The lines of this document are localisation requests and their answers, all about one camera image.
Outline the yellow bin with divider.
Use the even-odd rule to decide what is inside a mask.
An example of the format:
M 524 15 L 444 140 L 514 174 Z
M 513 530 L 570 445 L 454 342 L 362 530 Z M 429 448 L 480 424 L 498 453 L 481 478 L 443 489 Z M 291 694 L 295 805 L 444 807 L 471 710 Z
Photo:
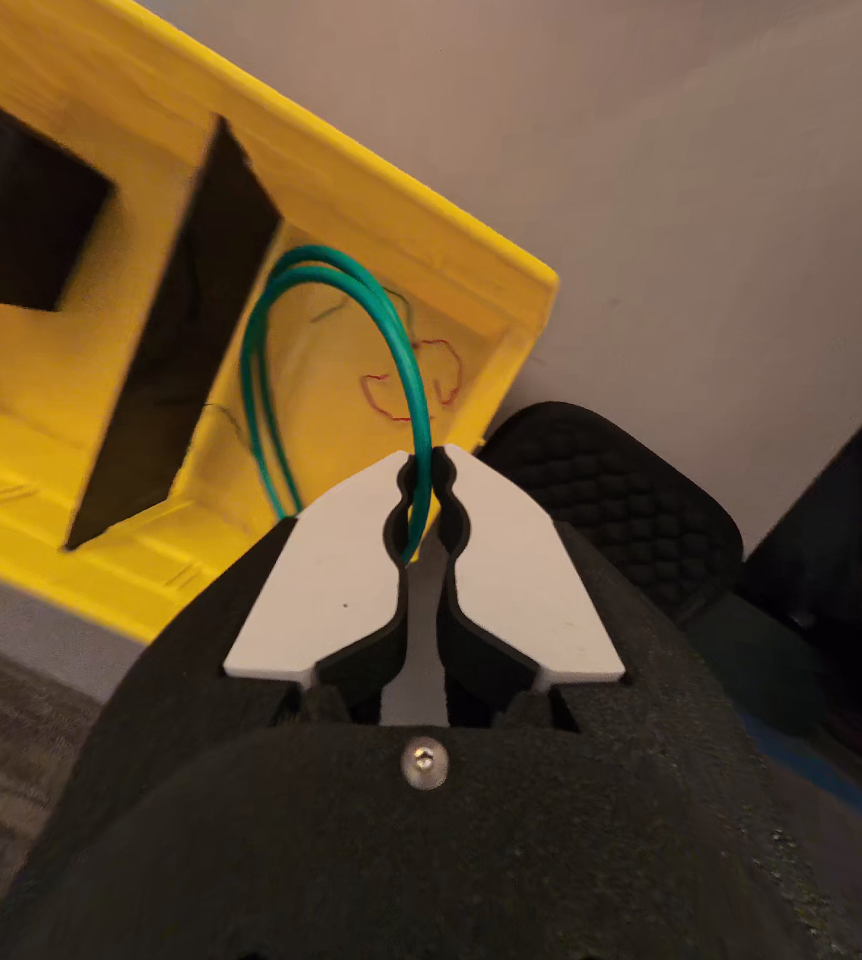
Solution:
M 464 381 L 434 442 L 472 451 L 545 327 L 546 265 L 134 2 L 0 1 L 0 108 L 112 180 L 54 312 L 0 304 L 0 581 L 142 642 L 277 521 L 240 355 L 272 266 L 335 248 L 413 304 Z M 224 117 L 282 220 L 168 498 L 76 550 L 71 524 Z

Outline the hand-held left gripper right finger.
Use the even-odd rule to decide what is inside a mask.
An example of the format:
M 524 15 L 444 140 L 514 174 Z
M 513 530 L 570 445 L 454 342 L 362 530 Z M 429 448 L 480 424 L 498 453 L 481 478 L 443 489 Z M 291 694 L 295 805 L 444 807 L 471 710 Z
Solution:
M 447 555 L 436 633 L 449 724 L 489 726 L 519 694 L 624 681 L 547 511 L 452 444 L 434 450 L 433 483 Z

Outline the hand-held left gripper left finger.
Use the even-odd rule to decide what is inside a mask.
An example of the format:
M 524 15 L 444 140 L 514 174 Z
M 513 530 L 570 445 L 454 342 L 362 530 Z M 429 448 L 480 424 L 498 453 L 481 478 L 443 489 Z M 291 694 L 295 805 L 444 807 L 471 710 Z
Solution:
M 395 451 L 298 516 L 224 659 L 227 676 L 330 687 L 352 716 L 374 718 L 407 651 L 414 473 L 413 456 Z

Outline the black ethernet switch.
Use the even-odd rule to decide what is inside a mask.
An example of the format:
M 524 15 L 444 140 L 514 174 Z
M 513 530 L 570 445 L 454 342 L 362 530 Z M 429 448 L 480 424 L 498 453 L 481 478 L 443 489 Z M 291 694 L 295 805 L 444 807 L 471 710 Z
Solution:
M 0 305 L 61 305 L 111 179 L 0 108 Z

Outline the red thread scrap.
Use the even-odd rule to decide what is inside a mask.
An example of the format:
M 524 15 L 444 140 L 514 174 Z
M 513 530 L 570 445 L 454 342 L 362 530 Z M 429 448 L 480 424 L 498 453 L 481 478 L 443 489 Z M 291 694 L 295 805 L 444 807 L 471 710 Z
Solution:
M 397 374 L 362 374 L 360 387 L 366 405 L 380 418 L 395 425 L 411 425 L 412 416 L 406 391 Z
M 452 409 L 464 381 L 461 354 L 443 337 L 418 338 L 412 341 L 412 348 L 425 390 L 441 409 Z

